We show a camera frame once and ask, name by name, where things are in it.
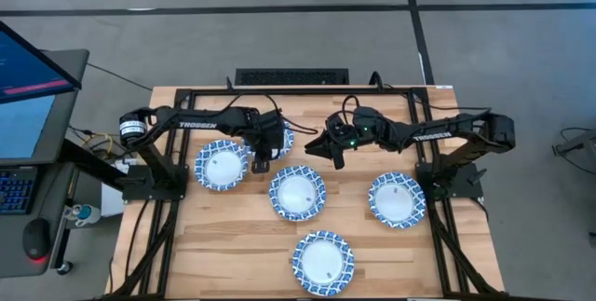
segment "monitor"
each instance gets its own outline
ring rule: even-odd
[[[0,103],[81,89],[81,83],[0,21]]]

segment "black keyboard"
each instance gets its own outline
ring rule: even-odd
[[[33,207],[37,168],[0,169],[0,214],[27,214]]]

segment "blue patterned plate rim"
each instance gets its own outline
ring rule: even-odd
[[[283,182],[293,176],[304,177],[315,189],[314,202],[307,208],[307,210],[301,212],[291,212],[286,207],[283,207],[278,197],[278,191]],[[271,180],[271,183],[269,184],[269,200],[273,205],[273,209],[275,209],[281,217],[294,222],[306,221],[315,217],[315,215],[323,209],[325,201],[327,200],[327,191],[323,179],[315,170],[308,166],[290,166],[278,171],[273,177],[273,180]]]
[[[286,120],[283,121],[286,129],[283,131],[283,148],[279,150],[279,156],[274,160],[281,159],[290,153],[291,147],[294,145],[294,131],[290,129],[290,123]],[[254,157],[252,148],[246,144],[246,141],[242,139],[242,145],[246,149],[246,153]]]
[[[213,156],[223,151],[229,151],[238,156],[238,158],[240,159],[240,173],[234,181],[225,185],[217,185],[209,179],[209,177],[205,173],[205,168]],[[195,160],[196,179],[207,188],[217,191],[229,190],[238,185],[244,179],[244,176],[246,175],[248,168],[249,161],[246,155],[246,151],[244,150],[244,148],[242,148],[240,144],[234,143],[230,140],[216,140],[214,142],[206,144],[198,152],[198,155],[196,156]]]
[[[306,248],[315,241],[320,240],[326,240],[335,245],[342,255],[343,262],[338,277],[324,284],[310,280],[305,274],[302,262]],[[352,277],[354,276],[354,254],[350,246],[340,235],[327,230],[315,231],[306,235],[298,242],[291,259],[291,267],[296,279],[298,279],[302,287],[309,293],[318,296],[333,296],[342,292],[348,283],[352,281]]]
[[[391,184],[399,185],[401,188],[405,189],[413,200],[412,212],[408,217],[400,221],[392,221],[388,219],[383,216],[376,207],[375,198],[377,191],[383,186]],[[379,221],[394,228],[415,226],[425,216],[425,211],[427,209],[427,201],[425,200],[425,195],[420,185],[409,175],[398,171],[382,174],[372,182],[372,187],[369,189],[369,205],[372,213]]]

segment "wooden tabletop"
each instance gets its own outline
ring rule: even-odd
[[[175,90],[174,87],[155,88],[151,107],[172,105]],[[433,105],[457,105],[450,88],[428,87],[428,94]],[[273,96],[284,116],[318,130],[323,129],[330,113],[341,108],[344,97]],[[200,96],[196,99],[196,108],[221,109],[231,99],[228,96]],[[399,95],[359,96],[359,99],[362,105],[371,106],[392,120],[410,123],[408,105]],[[272,109],[271,102],[263,96],[245,96],[235,105],[256,107],[261,112]],[[454,111],[433,110],[434,118],[455,114]],[[186,160],[191,169],[203,145],[215,139],[229,139],[212,130],[191,132]],[[161,151],[166,137],[164,134],[156,142]],[[194,175],[191,176],[176,225],[167,298],[311,297],[292,274],[291,255],[304,235],[321,229],[343,236],[354,252],[354,278],[339,297],[441,295],[427,217],[411,228],[392,229],[375,219],[368,204],[368,189],[380,174],[400,171],[414,176],[415,147],[397,154],[388,153],[376,145],[364,146],[358,151],[345,152],[345,167],[337,171],[330,160],[305,153],[304,145],[312,139],[313,136],[296,133],[290,153],[282,160],[272,162],[269,173],[249,172],[240,185],[228,192],[209,190],[200,185]],[[461,143],[458,139],[440,141],[440,151],[449,153]],[[328,191],[322,212],[310,221],[299,223],[279,217],[267,195],[269,182],[276,172],[296,165],[307,165],[316,170]],[[503,282],[484,213],[469,199],[452,199],[452,204],[464,253],[490,284],[502,290]],[[124,211],[114,254],[115,288],[124,278],[131,232],[141,206],[142,202],[133,202]],[[153,202],[150,202],[140,223],[130,270],[145,251],[152,210]],[[162,221],[167,210],[168,207],[164,209]],[[456,291],[454,261],[446,248],[445,254],[452,288]],[[159,253],[154,262],[150,292],[156,290],[160,258]]]

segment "blue and white plate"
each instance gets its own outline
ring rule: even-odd
[[[209,189],[224,191],[244,179],[249,168],[246,151],[232,141],[217,140],[203,146],[195,161],[196,179]]]
[[[369,205],[376,218],[395,228],[414,226],[427,209],[420,185],[396,171],[385,173],[372,182]]]
[[[333,296],[342,292],[352,280],[354,254],[340,235],[316,231],[300,240],[291,267],[308,292]]]
[[[278,171],[269,185],[273,209],[290,221],[305,221],[323,209],[327,193],[318,173],[307,166]]]
[[[284,120],[283,123],[286,127],[286,129],[283,131],[283,148],[279,150],[279,156],[278,150],[276,148],[271,150],[271,157],[276,157],[276,159],[280,159],[287,155],[290,152],[291,147],[294,145],[294,131],[290,130],[289,122]],[[244,145],[247,153],[254,157],[254,151],[252,151],[252,148],[248,146],[244,139],[242,139],[242,144]]]

